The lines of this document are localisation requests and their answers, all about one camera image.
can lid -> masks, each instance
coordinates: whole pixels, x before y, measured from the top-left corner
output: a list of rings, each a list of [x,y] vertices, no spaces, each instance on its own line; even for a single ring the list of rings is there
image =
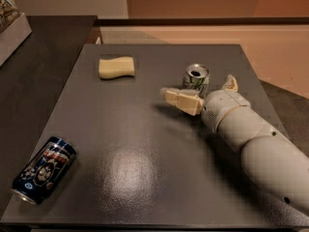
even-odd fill
[[[203,64],[192,64],[186,68],[186,72],[189,76],[197,79],[205,78],[210,75],[210,70]]]
[[[32,205],[37,205],[38,203],[33,200],[32,198],[28,197],[27,195],[23,194],[22,192],[16,190],[16,189],[11,189],[12,193],[16,194],[19,198],[21,198],[23,201],[26,201]]]
[[[51,136],[48,141],[56,143],[59,146],[63,147],[64,149],[68,150],[70,154],[76,155],[76,151],[74,150],[74,148],[70,145],[70,143],[67,140],[59,136]]]

sponge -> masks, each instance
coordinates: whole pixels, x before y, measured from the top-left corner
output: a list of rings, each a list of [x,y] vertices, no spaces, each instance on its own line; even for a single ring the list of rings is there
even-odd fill
[[[134,61],[132,57],[119,57],[114,59],[100,59],[98,75],[102,79],[111,79],[124,75],[135,76]]]

table surface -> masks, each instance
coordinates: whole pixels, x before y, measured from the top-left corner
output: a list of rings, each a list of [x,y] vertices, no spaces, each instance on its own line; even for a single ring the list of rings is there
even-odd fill
[[[99,58],[132,56],[136,76],[98,78]],[[51,135],[78,156],[53,194],[31,206],[13,197],[1,222],[151,228],[274,228],[309,217],[256,188],[239,156],[198,117],[161,100],[193,62],[211,70],[210,91],[227,74],[262,117],[284,132],[239,45],[86,44],[33,154]]]
[[[95,16],[29,16],[32,34],[0,67],[0,217],[35,148]]]

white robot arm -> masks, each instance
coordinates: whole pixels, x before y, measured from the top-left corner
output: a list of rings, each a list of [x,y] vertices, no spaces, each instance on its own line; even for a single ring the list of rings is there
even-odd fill
[[[194,91],[163,89],[164,99],[218,133],[258,187],[309,216],[309,159],[250,107],[238,92],[218,90],[204,100]]]

soda can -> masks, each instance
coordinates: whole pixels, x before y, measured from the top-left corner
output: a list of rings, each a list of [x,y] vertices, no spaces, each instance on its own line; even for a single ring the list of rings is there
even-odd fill
[[[199,91],[199,96],[204,98],[210,84],[210,70],[203,64],[189,65],[183,75],[183,88]]]
[[[76,156],[65,140],[52,136],[13,181],[12,192],[40,204],[55,189]]]

